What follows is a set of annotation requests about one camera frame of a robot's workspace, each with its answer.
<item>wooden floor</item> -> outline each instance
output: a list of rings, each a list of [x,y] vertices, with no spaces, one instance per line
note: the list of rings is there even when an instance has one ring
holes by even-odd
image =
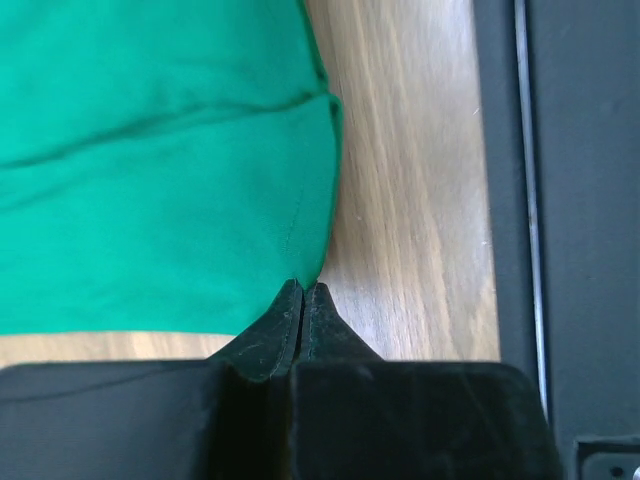
[[[345,156],[322,274],[387,358],[498,357],[469,0],[308,0]],[[218,335],[0,338],[0,365],[209,355]]]

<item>black metal frame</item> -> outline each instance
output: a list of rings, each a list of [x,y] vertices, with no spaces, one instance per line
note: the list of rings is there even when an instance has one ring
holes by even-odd
[[[546,362],[550,422],[569,464],[581,437],[640,432],[640,3],[528,1],[528,92],[519,83],[516,4],[474,4],[501,350],[534,381]],[[532,107],[539,265],[523,96]],[[536,356],[535,268],[544,359]]]

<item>floor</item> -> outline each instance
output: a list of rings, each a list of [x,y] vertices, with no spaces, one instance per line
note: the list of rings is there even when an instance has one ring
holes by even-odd
[[[393,359],[497,359],[470,0],[308,0],[345,156],[321,280]],[[208,355],[222,335],[0,338],[0,365]]]

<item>green fabric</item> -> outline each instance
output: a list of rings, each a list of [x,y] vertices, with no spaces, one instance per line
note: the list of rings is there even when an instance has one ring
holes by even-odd
[[[240,332],[320,273],[340,132],[297,0],[3,0],[0,333]]]

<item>black panel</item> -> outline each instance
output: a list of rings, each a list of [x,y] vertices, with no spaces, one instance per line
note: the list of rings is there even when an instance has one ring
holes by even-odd
[[[561,478],[535,390],[504,365],[304,362],[291,394],[295,480]]]
[[[577,437],[640,432],[640,2],[527,7],[551,419],[572,463]],[[522,366],[534,336],[513,1],[475,15],[502,355]]]
[[[474,3],[502,360],[537,384],[513,1]]]
[[[203,360],[2,370],[0,478],[209,478],[222,369]]]

